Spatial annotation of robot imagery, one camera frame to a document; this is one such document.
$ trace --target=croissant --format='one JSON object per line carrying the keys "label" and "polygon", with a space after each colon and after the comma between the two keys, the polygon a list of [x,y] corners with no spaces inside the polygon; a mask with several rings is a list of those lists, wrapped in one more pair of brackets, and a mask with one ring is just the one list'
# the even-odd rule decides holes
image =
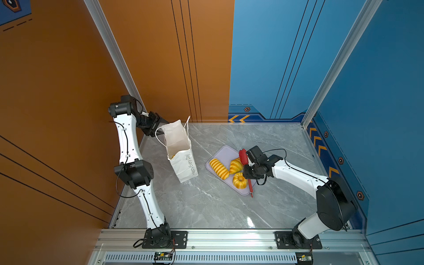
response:
{"label": "croissant", "polygon": [[240,157],[231,161],[230,164],[230,174],[237,173],[243,169],[243,164],[240,161]]}
{"label": "croissant", "polygon": [[212,159],[209,165],[221,179],[226,179],[230,176],[228,169],[218,159]]}
{"label": "croissant", "polygon": [[236,173],[233,177],[233,184],[238,189],[244,189],[247,187],[247,179],[243,177],[243,173]]}

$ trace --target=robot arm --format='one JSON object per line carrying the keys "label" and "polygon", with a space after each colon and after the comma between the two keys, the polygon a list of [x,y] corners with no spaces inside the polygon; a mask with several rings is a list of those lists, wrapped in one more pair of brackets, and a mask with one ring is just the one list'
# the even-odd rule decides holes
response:
{"label": "robot arm", "polygon": [[137,111],[134,97],[125,95],[120,102],[112,103],[109,114],[116,125],[120,145],[119,165],[114,167],[115,174],[129,185],[137,195],[143,207],[147,222],[150,246],[166,247],[171,243],[171,231],[165,216],[160,210],[153,189],[153,167],[144,161],[138,147],[136,128],[146,135],[154,136],[159,123],[168,123],[157,113]]}
{"label": "robot arm", "polygon": [[246,179],[275,177],[309,193],[317,200],[317,212],[300,221],[292,230],[298,248],[310,248],[311,240],[328,229],[339,231],[356,212],[354,197],[341,177],[327,178],[288,163],[276,155],[267,157],[258,146],[240,151]]}

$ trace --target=lavender cutting board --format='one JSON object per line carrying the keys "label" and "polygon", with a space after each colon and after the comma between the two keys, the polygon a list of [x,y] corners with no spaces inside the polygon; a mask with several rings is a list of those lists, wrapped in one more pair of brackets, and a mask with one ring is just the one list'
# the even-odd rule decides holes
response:
{"label": "lavender cutting board", "polygon": [[[218,152],[216,152],[216,154],[211,159],[209,159],[209,161],[206,163],[206,169],[209,170],[212,174],[214,174],[219,180],[225,182],[228,186],[233,188],[235,191],[237,191],[241,195],[249,195],[250,194],[249,185],[247,185],[247,187],[244,189],[238,189],[233,185],[234,174],[231,174],[228,178],[223,180],[220,177],[218,177],[218,175],[209,165],[209,162],[212,159],[216,158],[229,170],[231,161],[236,159],[237,157],[239,157],[239,154],[236,150],[229,147],[228,145],[224,145],[223,147],[221,147],[221,149],[218,150]],[[252,181],[252,187],[254,187],[255,185],[256,185],[256,182]]]}

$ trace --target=marble table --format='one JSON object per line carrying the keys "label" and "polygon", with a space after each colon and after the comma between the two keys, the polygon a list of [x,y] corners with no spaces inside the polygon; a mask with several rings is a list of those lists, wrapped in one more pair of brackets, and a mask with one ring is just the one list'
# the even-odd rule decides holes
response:
{"label": "marble table", "polygon": [[[142,146],[143,159],[155,170],[154,189],[158,204],[175,229],[290,229],[316,211],[315,199],[285,181],[268,178],[254,188],[254,197],[242,196],[212,175],[205,163],[223,146],[246,150],[258,145],[263,151],[287,150],[287,160],[308,171],[324,174],[312,143],[299,123],[190,124],[190,139],[199,176],[180,183],[166,157],[165,147],[155,138]],[[268,153],[284,157],[284,151]],[[129,190],[126,196],[133,195]],[[121,198],[123,204],[115,228],[145,228],[140,202]]]}

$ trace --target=white paper bag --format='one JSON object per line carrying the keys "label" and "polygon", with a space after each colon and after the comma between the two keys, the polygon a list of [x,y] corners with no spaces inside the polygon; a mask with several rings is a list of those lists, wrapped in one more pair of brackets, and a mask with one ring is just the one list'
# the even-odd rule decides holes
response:
{"label": "white paper bag", "polygon": [[[196,163],[194,162],[193,152],[191,150],[191,141],[188,137],[188,121],[187,119],[184,127],[181,120],[173,123],[162,125],[155,131],[157,140],[166,147],[168,160],[171,162],[172,168],[177,174],[180,182],[184,182],[191,178],[198,176]],[[165,144],[162,143],[156,132],[162,128],[165,136]]]}

